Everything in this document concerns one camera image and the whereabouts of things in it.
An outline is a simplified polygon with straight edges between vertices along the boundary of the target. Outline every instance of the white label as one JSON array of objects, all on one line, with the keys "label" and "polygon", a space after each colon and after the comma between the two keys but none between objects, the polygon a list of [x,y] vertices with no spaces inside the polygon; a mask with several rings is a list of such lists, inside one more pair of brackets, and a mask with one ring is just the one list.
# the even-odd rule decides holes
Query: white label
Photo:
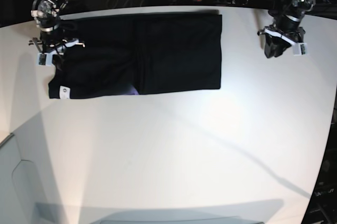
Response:
[{"label": "white label", "polygon": [[60,86],[60,99],[70,99],[70,88]]}]

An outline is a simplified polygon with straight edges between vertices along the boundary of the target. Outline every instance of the white tabletop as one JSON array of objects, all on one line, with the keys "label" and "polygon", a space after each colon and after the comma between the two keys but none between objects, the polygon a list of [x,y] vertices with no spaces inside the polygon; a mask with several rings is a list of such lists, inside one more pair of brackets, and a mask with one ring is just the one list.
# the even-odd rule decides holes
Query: white tabletop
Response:
[{"label": "white tabletop", "polygon": [[27,45],[35,24],[0,29],[0,130],[14,131],[62,223],[301,223],[333,111],[336,21],[305,17],[310,55],[290,49],[268,60],[256,33],[272,18],[262,10],[146,7],[67,18],[205,9],[223,15],[217,91],[49,100],[54,69],[36,66]]}]

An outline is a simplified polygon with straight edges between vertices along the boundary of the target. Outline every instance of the black cloth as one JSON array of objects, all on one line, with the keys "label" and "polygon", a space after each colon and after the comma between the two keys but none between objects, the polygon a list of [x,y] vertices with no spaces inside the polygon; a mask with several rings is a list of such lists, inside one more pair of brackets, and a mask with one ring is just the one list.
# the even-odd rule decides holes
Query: black cloth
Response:
[{"label": "black cloth", "polygon": [[68,23],[76,30],[66,35],[85,41],[86,48],[66,50],[49,83],[51,99],[60,98],[60,86],[71,89],[71,99],[220,88],[221,15],[128,15]]}]

